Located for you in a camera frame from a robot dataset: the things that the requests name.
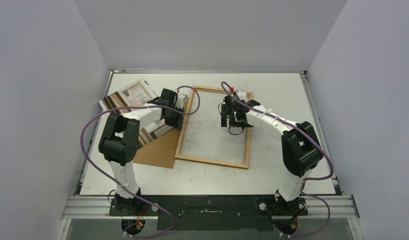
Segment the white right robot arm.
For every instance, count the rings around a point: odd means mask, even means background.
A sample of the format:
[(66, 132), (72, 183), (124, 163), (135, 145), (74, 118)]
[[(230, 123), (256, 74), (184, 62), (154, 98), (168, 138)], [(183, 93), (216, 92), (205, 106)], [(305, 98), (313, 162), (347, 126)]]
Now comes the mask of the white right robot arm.
[(275, 192), (275, 208), (280, 214), (289, 214), (300, 199), (305, 179), (324, 157), (314, 126), (279, 117), (255, 100), (241, 100), (238, 92), (223, 98), (220, 115), (223, 127), (257, 127), (281, 142), (287, 173)]

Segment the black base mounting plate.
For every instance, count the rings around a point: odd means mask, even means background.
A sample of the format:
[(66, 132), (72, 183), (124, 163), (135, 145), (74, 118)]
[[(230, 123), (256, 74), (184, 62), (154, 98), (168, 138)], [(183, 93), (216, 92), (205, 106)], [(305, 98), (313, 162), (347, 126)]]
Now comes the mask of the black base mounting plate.
[(166, 212), (142, 201), (136, 207), (123, 207), (112, 199), (108, 214), (122, 217), (124, 226), (155, 220), (158, 231), (167, 228), (172, 231), (272, 231), (277, 223), (284, 227), (296, 223), (297, 217), (308, 215), (304, 198), (287, 203), (273, 194), (144, 195), (143, 198)]

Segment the aluminium front rail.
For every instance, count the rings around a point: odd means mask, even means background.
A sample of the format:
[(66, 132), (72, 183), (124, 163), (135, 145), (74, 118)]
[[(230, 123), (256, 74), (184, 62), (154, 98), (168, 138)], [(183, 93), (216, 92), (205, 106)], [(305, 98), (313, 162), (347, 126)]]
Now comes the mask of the aluminium front rail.
[[(335, 219), (360, 218), (352, 195), (320, 195), (330, 207), (330, 217)], [(305, 196), (307, 218), (324, 218), (328, 215), (325, 204), (316, 198)], [(111, 204), (106, 196), (70, 196), (65, 204), (63, 219), (135, 219), (136, 216), (110, 214)]]

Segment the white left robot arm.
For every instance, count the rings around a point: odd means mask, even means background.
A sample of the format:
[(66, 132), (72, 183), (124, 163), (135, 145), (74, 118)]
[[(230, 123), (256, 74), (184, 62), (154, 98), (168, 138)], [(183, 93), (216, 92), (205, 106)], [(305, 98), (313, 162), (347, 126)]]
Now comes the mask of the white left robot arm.
[(142, 147), (140, 130), (163, 120), (173, 128), (183, 124), (188, 96), (164, 88), (161, 95), (124, 114), (111, 113), (99, 141), (98, 150), (108, 161), (116, 182), (115, 207), (133, 216), (143, 208), (141, 189), (135, 179), (133, 159)]

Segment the printed photo sheet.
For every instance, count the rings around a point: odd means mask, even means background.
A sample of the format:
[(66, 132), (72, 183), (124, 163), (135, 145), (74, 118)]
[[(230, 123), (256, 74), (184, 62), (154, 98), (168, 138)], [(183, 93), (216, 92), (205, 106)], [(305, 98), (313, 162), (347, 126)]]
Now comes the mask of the printed photo sheet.
[[(142, 107), (156, 97), (158, 93), (151, 83), (145, 79), (139, 79), (102, 98), (98, 103), (105, 111), (128, 106)], [(145, 146), (172, 129), (173, 127), (166, 125), (164, 120), (154, 121), (140, 129), (139, 143)]]

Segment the brown backing board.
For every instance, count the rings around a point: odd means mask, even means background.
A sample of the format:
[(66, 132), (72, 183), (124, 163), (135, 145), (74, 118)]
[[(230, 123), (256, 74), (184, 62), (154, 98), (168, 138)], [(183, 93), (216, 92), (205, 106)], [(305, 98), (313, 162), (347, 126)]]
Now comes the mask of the brown backing board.
[(176, 148), (181, 132), (180, 128), (173, 127), (172, 130), (145, 146), (142, 146), (139, 142), (140, 129), (155, 121), (163, 120), (161, 119), (163, 108), (166, 108), (166, 106), (147, 102), (140, 109), (135, 109), (125, 114), (125, 117), (136, 120), (138, 124), (137, 130), (134, 131), (132, 137), (134, 144), (130, 148), (128, 155), (128, 159), (134, 163), (169, 169), (173, 168)]

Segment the wooden picture frame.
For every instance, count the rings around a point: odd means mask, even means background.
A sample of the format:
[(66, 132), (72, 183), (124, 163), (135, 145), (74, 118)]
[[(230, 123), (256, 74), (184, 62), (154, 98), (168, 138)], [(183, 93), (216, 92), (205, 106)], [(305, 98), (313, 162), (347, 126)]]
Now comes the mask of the wooden picture frame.
[[(214, 94), (226, 94), (226, 92), (222, 88), (216, 88), (216, 87), (208, 87), (208, 86), (200, 86), (200, 85), (193, 85), (190, 93), (190, 96), (187, 100), (187, 105), (186, 105), (186, 112), (191, 113), (192, 112), (192, 104), (194, 97), (199, 97), (198, 92), (208, 92), (208, 93), (214, 93)], [(245, 144), (244, 144), (244, 158), (243, 158), (243, 163), (234, 163), (234, 162), (228, 162), (228, 161), (222, 161), (222, 160), (215, 160), (215, 159), (210, 159), (210, 158), (202, 158), (202, 157), (194, 157), (194, 156), (185, 156), (181, 155), (182, 153), (182, 147), (185, 139), (185, 134), (187, 132), (187, 127), (188, 127), (188, 121), (189, 121), (190, 115), (185, 115), (183, 117), (183, 125), (180, 129), (180, 135), (175, 151), (175, 158), (178, 160), (183, 160), (183, 161), (190, 161), (190, 162), (195, 162), (195, 163), (202, 163), (202, 164), (210, 164), (210, 165), (216, 165), (216, 166), (222, 166), (222, 167), (230, 167), (230, 168), (237, 168), (237, 169), (245, 169), (247, 170), (250, 166), (250, 151), (251, 151), (251, 133), (252, 130), (250, 128), (247, 128), (245, 130)]]

